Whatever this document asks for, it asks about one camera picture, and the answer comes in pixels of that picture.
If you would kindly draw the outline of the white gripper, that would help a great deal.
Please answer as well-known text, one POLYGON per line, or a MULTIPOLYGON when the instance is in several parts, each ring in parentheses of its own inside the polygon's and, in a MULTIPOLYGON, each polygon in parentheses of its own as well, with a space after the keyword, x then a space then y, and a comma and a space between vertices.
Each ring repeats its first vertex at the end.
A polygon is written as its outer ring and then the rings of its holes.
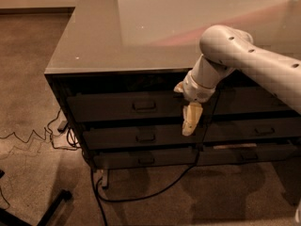
POLYGON ((182 124, 182 134, 189 137, 195 132, 202 115, 203 107, 201 104, 210 100, 215 93, 215 89, 206 89, 199 85, 193 79, 192 72, 189 71, 183 81, 175 86, 174 91, 183 93, 184 98, 188 102, 191 102, 189 105, 183 107, 182 124))

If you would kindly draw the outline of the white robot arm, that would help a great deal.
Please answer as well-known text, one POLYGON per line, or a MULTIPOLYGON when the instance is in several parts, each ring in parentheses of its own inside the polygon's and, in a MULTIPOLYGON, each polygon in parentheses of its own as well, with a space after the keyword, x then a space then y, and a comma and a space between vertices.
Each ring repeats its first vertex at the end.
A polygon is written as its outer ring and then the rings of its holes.
POLYGON ((301 61, 254 45, 250 34, 225 25, 207 28, 199 41, 201 55, 174 90, 188 102, 183 107, 182 134, 196 130, 202 105, 220 81, 238 70, 301 113, 301 61))

